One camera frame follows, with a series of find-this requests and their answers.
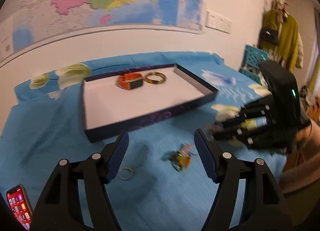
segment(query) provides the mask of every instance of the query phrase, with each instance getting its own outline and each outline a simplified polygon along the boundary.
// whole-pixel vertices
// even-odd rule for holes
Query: map
[[[5,31],[0,36],[0,61],[34,42],[89,27],[154,24],[199,30],[201,3],[202,0],[6,0],[0,10],[0,26]]]

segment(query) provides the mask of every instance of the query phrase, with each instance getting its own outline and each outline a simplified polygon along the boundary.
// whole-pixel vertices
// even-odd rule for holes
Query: gold ring
[[[124,178],[121,176],[121,173],[119,174],[119,178],[122,179],[122,180],[129,180],[129,179],[132,179],[133,178],[133,175],[134,175],[134,169],[132,168],[128,168],[128,167],[124,167],[123,169],[120,169],[119,171],[122,172],[124,170],[127,170],[131,173],[131,176],[129,176],[128,178]]]
[[[160,80],[153,80],[148,78],[148,76],[159,76],[161,77]],[[167,80],[167,77],[165,74],[159,73],[159,72],[150,72],[144,77],[144,81],[146,81],[149,84],[163,84]]]

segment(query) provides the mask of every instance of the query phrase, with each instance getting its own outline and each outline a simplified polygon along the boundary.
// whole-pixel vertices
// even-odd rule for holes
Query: curtain
[[[316,20],[316,51],[314,51],[314,55],[316,55],[316,62],[312,72],[311,79],[309,80],[308,87],[311,92],[315,90],[315,86],[318,85],[319,78],[319,68],[320,68],[320,13],[315,9],[315,20]]]

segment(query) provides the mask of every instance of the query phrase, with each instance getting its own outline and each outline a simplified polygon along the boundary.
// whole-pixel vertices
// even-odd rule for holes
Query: watch face
[[[143,78],[137,81],[130,82],[130,90],[141,87],[143,85]]]

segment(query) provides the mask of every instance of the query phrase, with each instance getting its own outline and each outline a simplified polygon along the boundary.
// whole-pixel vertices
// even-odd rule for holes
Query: black bag
[[[271,43],[273,45],[279,44],[278,32],[268,27],[263,27],[261,29],[259,39]]]

